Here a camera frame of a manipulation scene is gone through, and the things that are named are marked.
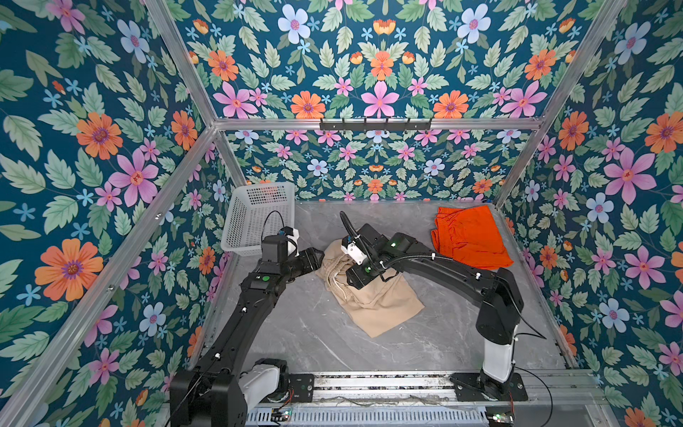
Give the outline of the beige shorts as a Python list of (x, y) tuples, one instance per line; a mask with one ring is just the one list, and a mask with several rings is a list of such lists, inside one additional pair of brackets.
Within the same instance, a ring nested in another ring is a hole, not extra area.
[(386, 281), (372, 279), (361, 289), (350, 284), (350, 268), (354, 261), (342, 250), (341, 241), (333, 241), (325, 250), (321, 268), (316, 272), (351, 320), (369, 337), (376, 338), (407, 320), (423, 309), (415, 291), (404, 275), (390, 271)]

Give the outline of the orange shorts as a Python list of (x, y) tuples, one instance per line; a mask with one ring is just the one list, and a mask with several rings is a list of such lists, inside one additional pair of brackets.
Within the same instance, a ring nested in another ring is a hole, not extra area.
[(498, 270), (514, 264), (487, 206), (440, 207), (431, 240), (439, 254), (474, 268)]

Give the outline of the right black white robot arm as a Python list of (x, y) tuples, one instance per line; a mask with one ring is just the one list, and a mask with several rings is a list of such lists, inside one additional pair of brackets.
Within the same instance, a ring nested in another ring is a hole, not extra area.
[(524, 308), (513, 273), (505, 268), (491, 272), (468, 266), (405, 233), (387, 238), (368, 223), (357, 229), (344, 212), (340, 219), (348, 233), (341, 249), (354, 262), (346, 272), (350, 286), (363, 289), (375, 279), (387, 282), (400, 273), (410, 273), (444, 286), (480, 308), (476, 329), (484, 339), (484, 361), (470, 388), (491, 399), (507, 396)]

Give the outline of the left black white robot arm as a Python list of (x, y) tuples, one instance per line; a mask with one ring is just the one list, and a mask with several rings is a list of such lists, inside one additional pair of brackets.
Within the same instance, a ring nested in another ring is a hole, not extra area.
[(289, 283), (319, 270), (325, 253), (301, 250), (281, 231), (261, 241), (261, 259), (241, 282), (236, 307), (195, 368), (172, 380), (167, 426), (244, 426), (267, 396), (286, 389), (286, 363), (265, 360), (249, 372), (245, 359)]

